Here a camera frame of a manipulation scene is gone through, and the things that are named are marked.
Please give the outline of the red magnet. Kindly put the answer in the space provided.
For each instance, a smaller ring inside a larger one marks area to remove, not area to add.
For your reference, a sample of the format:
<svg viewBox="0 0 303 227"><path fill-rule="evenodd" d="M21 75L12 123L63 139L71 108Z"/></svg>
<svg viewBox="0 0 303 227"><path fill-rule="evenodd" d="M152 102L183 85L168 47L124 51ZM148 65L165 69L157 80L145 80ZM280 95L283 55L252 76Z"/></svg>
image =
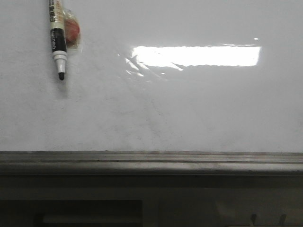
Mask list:
<svg viewBox="0 0 303 227"><path fill-rule="evenodd" d="M65 39L68 51L75 52L80 48L80 24L76 15L67 8L63 9Z"/></svg>

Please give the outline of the black and white whiteboard marker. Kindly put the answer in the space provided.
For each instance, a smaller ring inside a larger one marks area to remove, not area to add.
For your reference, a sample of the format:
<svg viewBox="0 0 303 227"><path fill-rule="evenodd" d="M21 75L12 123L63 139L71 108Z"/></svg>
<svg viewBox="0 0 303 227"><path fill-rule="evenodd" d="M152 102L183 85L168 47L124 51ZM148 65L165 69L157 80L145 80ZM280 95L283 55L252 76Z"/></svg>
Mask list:
<svg viewBox="0 0 303 227"><path fill-rule="evenodd" d="M52 57L60 80L65 79L67 44L65 38L64 12L60 0L48 1Z"/></svg>

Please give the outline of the white whiteboard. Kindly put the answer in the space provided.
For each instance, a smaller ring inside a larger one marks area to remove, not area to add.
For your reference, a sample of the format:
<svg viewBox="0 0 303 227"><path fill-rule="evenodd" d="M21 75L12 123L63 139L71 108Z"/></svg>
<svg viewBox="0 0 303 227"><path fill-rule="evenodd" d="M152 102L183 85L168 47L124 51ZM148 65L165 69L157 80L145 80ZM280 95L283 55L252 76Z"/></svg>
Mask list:
<svg viewBox="0 0 303 227"><path fill-rule="evenodd" d="M300 0L65 0L65 80L48 3L0 3L2 151L303 150Z"/></svg>

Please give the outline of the grey aluminium whiteboard tray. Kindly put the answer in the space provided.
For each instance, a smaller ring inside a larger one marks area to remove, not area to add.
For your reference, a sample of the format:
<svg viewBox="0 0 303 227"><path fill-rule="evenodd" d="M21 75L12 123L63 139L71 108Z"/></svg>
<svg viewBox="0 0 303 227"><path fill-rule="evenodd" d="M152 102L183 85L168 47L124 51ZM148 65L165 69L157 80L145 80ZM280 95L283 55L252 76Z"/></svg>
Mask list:
<svg viewBox="0 0 303 227"><path fill-rule="evenodd" d="M302 153L3 151L1 175L301 175Z"/></svg>

